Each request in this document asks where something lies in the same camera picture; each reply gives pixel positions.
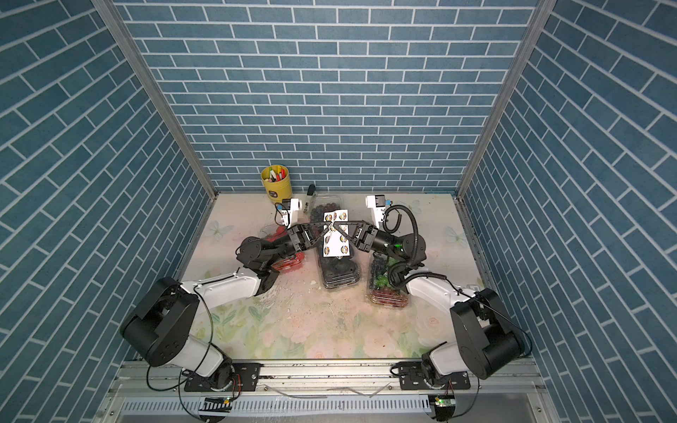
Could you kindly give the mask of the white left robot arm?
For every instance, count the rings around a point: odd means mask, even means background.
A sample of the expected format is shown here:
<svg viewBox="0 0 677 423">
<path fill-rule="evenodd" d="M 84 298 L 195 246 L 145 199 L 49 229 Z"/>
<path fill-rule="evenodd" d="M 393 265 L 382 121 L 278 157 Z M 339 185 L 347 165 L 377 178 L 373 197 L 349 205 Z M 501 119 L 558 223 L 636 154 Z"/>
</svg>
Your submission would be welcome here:
<svg viewBox="0 0 677 423">
<path fill-rule="evenodd" d="M 236 250 L 237 271 L 207 280 L 157 280 L 120 326 L 122 337 L 151 367 L 178 366 L 210 381 L 219 390 L 230 382 L 234 368 L 225 352 L 192 336 L 196 318 L 231 301 L 269 291 L 280 273 L 273 265 L 313 249 L 331 223 L 295 224 L 270 241 L 250 236 Z"/>
</svg>

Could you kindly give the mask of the white fruit sticker sheet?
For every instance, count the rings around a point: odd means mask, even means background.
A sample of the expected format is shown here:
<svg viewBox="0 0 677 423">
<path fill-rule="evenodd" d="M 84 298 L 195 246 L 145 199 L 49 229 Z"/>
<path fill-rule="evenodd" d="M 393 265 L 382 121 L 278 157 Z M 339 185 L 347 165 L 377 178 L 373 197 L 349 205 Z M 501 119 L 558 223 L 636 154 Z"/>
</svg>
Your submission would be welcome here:
<svg viewBox="0 0 677 423">
<path fill-rule="evenodd" d="M 328 231 L 324 235 L 324 257 L 348 257 L 350 255 L 350 243 L 347 239 L 348 211 L 339 209 L 324 213 L 325 226 Z"/>
</svg>

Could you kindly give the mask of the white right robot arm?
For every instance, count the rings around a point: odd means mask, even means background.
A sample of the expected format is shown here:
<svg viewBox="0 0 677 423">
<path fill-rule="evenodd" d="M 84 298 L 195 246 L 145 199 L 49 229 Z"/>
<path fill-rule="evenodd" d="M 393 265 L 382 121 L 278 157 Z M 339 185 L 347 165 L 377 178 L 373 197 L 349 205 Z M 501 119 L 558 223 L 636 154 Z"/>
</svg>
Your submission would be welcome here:
<svg viewBox="0 0 677 423">
<path fill-rule="evenodd" d="M 445 275 L 424 268 L 426 243 L 417 227 L 404 236 L 365 221 L 336 221 L 331 228 L 358 250 L 395 258 L 387 271 L 391 285 L 450 315 L 455 341 L 421 356 L 421 372 L 432 387 L 441 387 L 458 372 L 485 380 L 527 355 L 525 332 L 507 317 L 495 291 L 455 287 Z"/>
</svg>

